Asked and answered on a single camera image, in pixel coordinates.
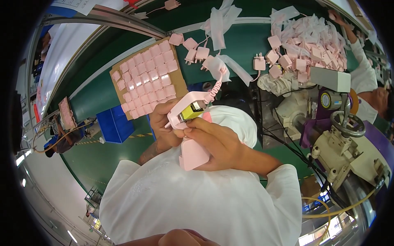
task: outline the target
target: blue plastic box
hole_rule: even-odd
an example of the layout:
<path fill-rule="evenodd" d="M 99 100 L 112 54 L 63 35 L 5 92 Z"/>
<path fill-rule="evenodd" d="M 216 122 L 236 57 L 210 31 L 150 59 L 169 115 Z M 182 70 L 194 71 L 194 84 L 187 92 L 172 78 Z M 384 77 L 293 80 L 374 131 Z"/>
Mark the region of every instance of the blue plastic box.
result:
<path fill-rule="evenodd" d="M 96 116 L 106 142 L 121 144 L 134 132 L 133 122 L 127 120 L 120 105 Z"/>

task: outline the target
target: orange disc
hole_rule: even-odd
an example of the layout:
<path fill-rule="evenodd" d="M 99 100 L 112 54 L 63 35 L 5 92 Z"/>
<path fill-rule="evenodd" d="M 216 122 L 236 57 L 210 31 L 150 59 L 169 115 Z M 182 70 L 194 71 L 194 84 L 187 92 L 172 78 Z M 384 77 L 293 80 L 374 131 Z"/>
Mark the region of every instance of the orange disc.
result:
<path fill-rule="evenodd" d="M 357 93 L 352 88 L 350 88 L 350 96 L 353 99 L 353 106 L 350 109 L 350 113 L 355 115 L 359 110 L 359 98 Z"/>

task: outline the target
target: cardboard sheet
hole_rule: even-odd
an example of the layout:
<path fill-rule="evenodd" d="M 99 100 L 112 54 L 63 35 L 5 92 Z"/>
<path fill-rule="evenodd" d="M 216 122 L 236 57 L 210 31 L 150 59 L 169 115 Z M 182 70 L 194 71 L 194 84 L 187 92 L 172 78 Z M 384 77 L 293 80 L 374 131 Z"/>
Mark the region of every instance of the cardboard sheet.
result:
<path fill-rule="evenodd" d="M 152 45 L 150 45 L 150 46 L 148 46 L 148 47 L 146 47 L 146 48 L 144 48 L 142 50 L 139 50 L 138 52 L 136 52 L 136 53 L 134 53 L 132 55 L 129 55 L 128 57 L 124 58 L 120 62 L 116 63 L 115 65 L 112 66 L 112 70 L 110 71 L 110 75 L 112 75 L 115 71 L 118 71 L 120 74 L 122 74 L 122 72 L 120 70 L 120 67 L 119 67 L 121 64 L 123 64 L 124 62 L 130 60 L 132 57 L 136 56 L 137 54 L 140 54 L 140 53 L 143 53 L 143 52 L 147 51 L 150 47 L 152 47 L 152 46 L 154 46 L 156 44 L 160 44 L 160 43 L 162 43 L 165 40 L 168 40 L 169 38 L 170 37 L 166 37 L 164 39 L 161 39 L 161 40 L 155 42 L 154 44 L 152 44 Z M 174 85 L 174 87 L 175 87 L 176 96 L 177 97 L 182 97 L 182 96 L 184 96 L 184 95 L 186 95 L 188 93 L 188 90 L 187 90 L 187 87 L 186 87 L 185 80 L 183 79 L 182 72 L 180 70 L 180 65 L 179 65 L 178 56 L 177 56 L 177 52 L 175 50 L 175 47 L 173 45 L 171 45 L 171 44 L 170 44 L 170 47 L 171 47 L 171 50 L 174 52 L 174 57 L 175 57 L 175 60 L 177 61 L 178 70 L 169 73 L 169 76 L 171 78 L 171 84 Z M 123 94 L 127 93 L 127 89 L 125 88 L 125 89 L 120 91 L 119 87 L 117 86 L 117 82 L 112 78 L 112 76 L 111 76 L 111 79 L 112 79 L 112 83 L 113 83 L 113 86 L 115 87 L 116 94 L 118 95 L 120 103 L 121 104 L 126 103 L 126 100 L 123 98 Z M 128 120 L 132 120 L 133 119 L 133 117 L 128 112 L 126 113 L 126 116 L 127 116 Z"/>

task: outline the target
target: tattoo on forearm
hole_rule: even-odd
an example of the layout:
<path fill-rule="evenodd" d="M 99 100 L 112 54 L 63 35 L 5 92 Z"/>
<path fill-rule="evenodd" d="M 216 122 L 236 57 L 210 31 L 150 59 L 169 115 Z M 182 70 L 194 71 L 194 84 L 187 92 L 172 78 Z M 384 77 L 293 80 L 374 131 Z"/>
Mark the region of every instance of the tattoo on forearm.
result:
<path fill-rule="evenodd" d="M 150 145 L 150 146 L 148 147 L 148 149 L 147 149 L 146 151 L 144 151 L 144 152 L 142 153 L 142 155 L 139 157 L 137 163 L 138 163 L 140 166 L 144 165 L 146 162 L 148 162 L 148 161 L 149 161 L 150 159 L 152 159 L 153 157 L 158 156 L 158 155 L 160 155 L 161 153 L 163 153 L 163 152 L 165 152 L 165 151 L 168 150 L 168 149 L 160 148 L 160 147 L 159 147 L 159 144 L 158 144 L 158 140 L 159 140 L 159 139 L 157 139 L 152 145 Z"/>

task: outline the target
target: black hair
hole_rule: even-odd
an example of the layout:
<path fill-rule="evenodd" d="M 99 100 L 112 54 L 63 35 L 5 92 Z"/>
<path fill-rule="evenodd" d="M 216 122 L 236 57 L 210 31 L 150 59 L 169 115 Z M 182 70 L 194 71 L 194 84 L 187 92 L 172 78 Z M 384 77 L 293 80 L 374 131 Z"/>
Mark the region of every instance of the black hair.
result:
<path fill-rule="evenodd" d="M 50 150 L 48 150 L 48 151 L 45 152 L 45 154 L 46 154 L 48 157 L 52 157 L 54 153 L 55 153 L 55 151 L 54 151 L 53 149 L 50 149 Z"/>
<path fill-rule="evenodd" d="M 385 119 L 390 122 L 394 119 L 394 92 L 393 92 L 393 89 L 388 90 L 387 111 L 386 111 Z"/>

